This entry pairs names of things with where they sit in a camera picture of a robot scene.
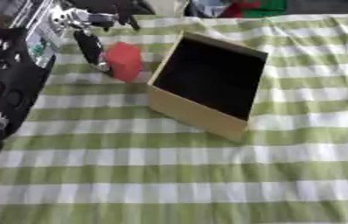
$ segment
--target checkered tablecloth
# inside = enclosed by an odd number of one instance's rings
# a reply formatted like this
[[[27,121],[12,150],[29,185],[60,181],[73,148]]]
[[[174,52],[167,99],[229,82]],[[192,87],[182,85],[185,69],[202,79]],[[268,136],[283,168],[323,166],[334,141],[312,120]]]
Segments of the checkered tablecloth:
[[[0,155],[1,224],[348,222],[348,15],[139,19],[138,33],[97,31],[141,47],[133,84],[67,36]],[[242,143],[148,108],[145,82],[182,30],[269,53]]]

